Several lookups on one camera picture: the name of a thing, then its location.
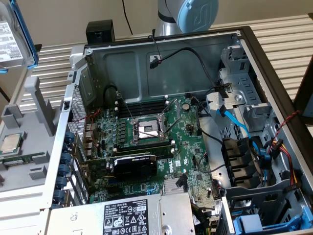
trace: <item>green motherboard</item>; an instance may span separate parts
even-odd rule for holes
[[[180,111],[180,118],[171,130],[165,134],[163,141],[170,139],[175,141],[175,145],[170,147],[151,147],[144,150],[137,149],[136,151],[125,154],[135,155],[146,153],[165,156],[157,160],[157,174],[144,181],[117,181],[110,171],[106,170],[106,164],[111,159],[121,157],[114,154],[114,147],[117,145],[125,148],[132,146],[132,118],[117,119],[115,118],[113,109],[101,110],[95,116],[92,122],[96,123],[99,132],[94,142],[101,144],[102,141],[105,141],[105,146],[101,150],[94,148],[91,151],[89,160],[85,162],[89,166],[91,178],[93,179],[94,191],[90,196],[90,203],[127,196],[164,193],[164,181],[174,178],[178,179],[184,173],[188,177],[190,198],[200,207],[213,206],[214,199],[207,194],[208,188],[211,187],[210,175],[199,172],[194,161],[194,159],[199,161],[206,152],[202,135],[197,135],[196,106],[191,105],[190,98],[185,98],[184,96],[169,98],[168,102],[171,103],[173,99],[176,99],[175,103],[172,102],[172,105],[169,106],[169,109],[165,113],[164,123],[166,128],[177,121],[178,109]],[[182,109],[183,104],[189,105],[188,111]],[[149,141],[151,140],[162,142],[157,140],[157,138],[149,139]],[[200,163],[200,167],[209,170],[209,165],[205,160]]]

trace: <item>black box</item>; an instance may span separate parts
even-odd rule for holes
[[[88,44],[115,42],[112,20],[92,21],[86,28]]]

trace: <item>hard drive label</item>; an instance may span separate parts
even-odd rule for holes
[[[149,235],[147,199],[106,205],[103,235]]]
[[[0,62],[22,59],[10,26],[7,22],[0,23]]]

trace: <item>wall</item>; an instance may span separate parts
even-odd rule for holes
[[[34,43],[56,45],[85,42],[89,21],[113,19],[116,36],[130,35],[121,0],[18,0]],[[125,0],[134,34],[157,25],[157,0]],[[313,12],[313,0],[220,0],[215,24],[251,21]],[[0,86],[12,95],[18,72],[0,76]],[[0,95],[0,110],[6,101]]]

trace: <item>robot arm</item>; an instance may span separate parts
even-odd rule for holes
[[[218,6],[218,0],[158,0],[156,36],[208,30]]]

